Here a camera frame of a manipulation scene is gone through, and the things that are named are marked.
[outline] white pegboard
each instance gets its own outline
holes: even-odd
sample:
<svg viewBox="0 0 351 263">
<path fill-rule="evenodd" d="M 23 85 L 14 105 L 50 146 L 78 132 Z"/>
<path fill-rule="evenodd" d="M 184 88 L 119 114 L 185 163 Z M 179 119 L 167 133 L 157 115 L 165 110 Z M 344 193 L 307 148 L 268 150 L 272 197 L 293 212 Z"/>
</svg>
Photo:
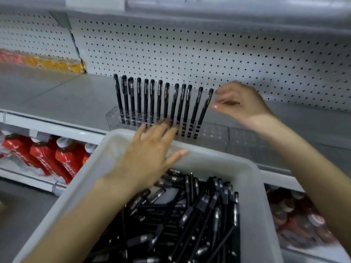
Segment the white pegboard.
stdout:
<svg viewBox="0 0 351 263">
<path fill-rule="evenodd" d="M 79 59 L 69 30 L 49 12 L 0 9 L 0 48 Z"/>
<path fill-rule="evenodd" d="M 87 72 L 204 89 L 232 80 L 266 100 L 351 110 L 351 47 L 331 39 L 256 36 L 71 18 Z"/>
</svg>

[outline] clear acrylic pen holder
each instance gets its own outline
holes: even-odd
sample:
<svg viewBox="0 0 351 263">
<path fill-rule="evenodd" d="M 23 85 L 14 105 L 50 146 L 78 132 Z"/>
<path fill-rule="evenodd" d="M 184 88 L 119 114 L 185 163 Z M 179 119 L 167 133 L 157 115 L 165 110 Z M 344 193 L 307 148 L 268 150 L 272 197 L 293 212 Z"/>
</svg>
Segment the clear acrylic pen holder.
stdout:
<svg viewBox="0 0 351 263">
<path fill-rule="evenodd" d="M 142 123 L 147 124 L 147 129 L 155 125 L 160 120 L 165 120 L 163 114 L 160 114 L 160 118 L 157 114 L 144 114 L 143 112 L 135 115 L 129 110 L 126 113 L 123 110 L 123 116 L 121 116 L 118 106 L 115 106 L 110 112 L 106 114 L 106 119 L 110 130 L 117 128 L 124 128 L 130 130 L 137 130 Z M 176 115 L 173 119 L 173 126 L 177 125 Z M 216 125 L 211 123 L 203 122 L 201 125 L 198 121 L 191 124 L 191 119 L 187 119 L 184 122 L 183 118 L 179 122 L 178 133 L 174 138 L 177 141 L 193 144 L 196 146 L 203 146 L 206 148 L 226 151 L 229 144 L 229 128 L 222 125 Z"/>
</svg>

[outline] white plastic tray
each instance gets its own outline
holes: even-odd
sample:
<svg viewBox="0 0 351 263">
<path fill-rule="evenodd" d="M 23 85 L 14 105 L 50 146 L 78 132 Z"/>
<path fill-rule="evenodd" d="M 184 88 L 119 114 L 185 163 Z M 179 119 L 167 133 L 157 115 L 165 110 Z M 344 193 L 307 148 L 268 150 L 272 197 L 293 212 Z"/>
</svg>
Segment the white plastic tray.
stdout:
<svg viewBox="0 0 351 263">
<path fill-rule="evenodd" d="M 94 182 L 112 169 L 114 161 L 123 154 L 133 135 L 134 131 L 116 129 L 103 138 L 13 262 L 20 263 L 50 227 L 81 200 Z M 189 155 L 182 158 L 174 168 L 191 171 L 204 180 L 216 175 L 223 181 L 231 181 L 234 190 L 239 192 L 242 263 L 283 262 L 257 166 L 244 158 L 177 141 L 172 143 L 169 153 L 178 149 L 188 149 Z"/>
</svg>

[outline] hand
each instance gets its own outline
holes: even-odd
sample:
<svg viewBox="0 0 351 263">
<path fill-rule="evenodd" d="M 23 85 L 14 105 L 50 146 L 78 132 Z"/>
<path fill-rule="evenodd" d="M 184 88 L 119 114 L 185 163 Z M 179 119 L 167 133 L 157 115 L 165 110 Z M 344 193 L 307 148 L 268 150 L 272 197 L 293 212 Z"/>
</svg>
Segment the hand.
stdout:
<svg viewBox="0 0 351 263">
<path fill-rule="evenodd" d="M 142 124 L 125 150 L 122 161 L 115 166 L 116 171 L 108 176 L 113 180 L 117 172 L 118 178 L 122 176 L 128 186 L 135 188 L 135 193 L 152 186 L 167 169 L 188 154 L 188 150 L 179 150 L 166 158 L 178 130 L 178 127 L 172 127 L 166 131 L 168 126 L 168 121 L 154 125 L 141 137 L 146 128 Z"/>
<path fill-rule="evenodd" d="M 241 124 L 260 132 L 267 118 L 274 117 L 255 88 L 230 82 L 216 90 L 218 98 L 212 108 L 228 114 Z"/>
</svg>

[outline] fingernail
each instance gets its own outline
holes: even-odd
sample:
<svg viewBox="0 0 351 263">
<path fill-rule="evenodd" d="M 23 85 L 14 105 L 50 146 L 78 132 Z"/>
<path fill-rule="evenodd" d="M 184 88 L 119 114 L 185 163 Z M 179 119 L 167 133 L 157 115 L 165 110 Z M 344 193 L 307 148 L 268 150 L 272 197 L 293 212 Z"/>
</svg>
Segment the fingernail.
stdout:
<svg viewBox="0 0 351 263">
<path fill-rule="evenodd" d="M 183 150 L 180 151 L 180 154 L 181 154 L 182 156 L 185 156 L 185 155 L 187 155 L 188 153 L 189 153 L 189 150 L 187 150 L 187 149 L 183 149 Z"/>
</svg>

